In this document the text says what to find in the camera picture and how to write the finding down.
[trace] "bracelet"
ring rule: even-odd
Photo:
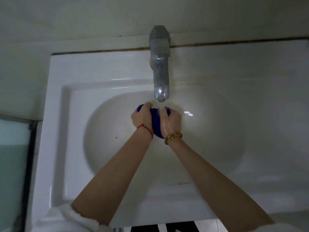
[[[173,139],[173,138],[182,138],[182,133],[181,132],[175,132],[175,133],[173,133],[173,134],[171,134],[171,135],[168,135],[166,138],[165,138],[165,140],[164,140],[164,143],[166,144],[166,145],[168,145],[168,139],[169,138],[171,138],[171,139]]]
[[[150,132],[150,134],[151,134],[151,139],[154,138],[153,133],[152,133],[152,132],[150,131],[150,129],[148,129],[144,124],[141,124],[139,127],[144,127],[145,129],[147,129],[147,130]]]

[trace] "red string bracelet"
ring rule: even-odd
[[[144,127],[145,129],[147,129],[147,130],[150,132],[150,134],[151,134],[151,139],[154,138],[153,133],[152,133],[152,132],[150,131],[150,129],[148,129],[144,124],[141,124],[139,127]]]

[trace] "faucet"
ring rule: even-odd
[[[170,96],[170,81],[168,78],[168,57],[171,37],[163,25],[156,25],[149,35],[151,66],[154,72],[154,97],[164,102]]]

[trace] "blue sponge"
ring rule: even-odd
[[[139,105],[136,109],[137,112],[139,112],[141,110],[141,107],[143,106]],[[166,111],[168,113],[168,116],[171,114],[171,110],[166,107]],[[162,134],[161,134],[161,130],[160,130],[160,115],[159,115],[159,111],[157,108],[150,108],[150,113],[151,113],[151,119],[152,119],[152,129],[154,131],[154,134],[159,137],[159,138],[163,138]]]

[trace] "hand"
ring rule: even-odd
[[[152,107],[151,103],[145,103],[139,112],[136,110],[131,115],[131,119],[135,127],[139,127],[141,124],[144,124],[148,129],[151,130],[152,133],[152,121],[151,121],[151,113],[150,108]]]
[[[168,135],[174,134],[175,132],[181,132],[181,115],[178,111],[171,110],[170,116],[166,111],[166,108],[159,109],[160,114],[160,129],[161,134],[164,138]]]

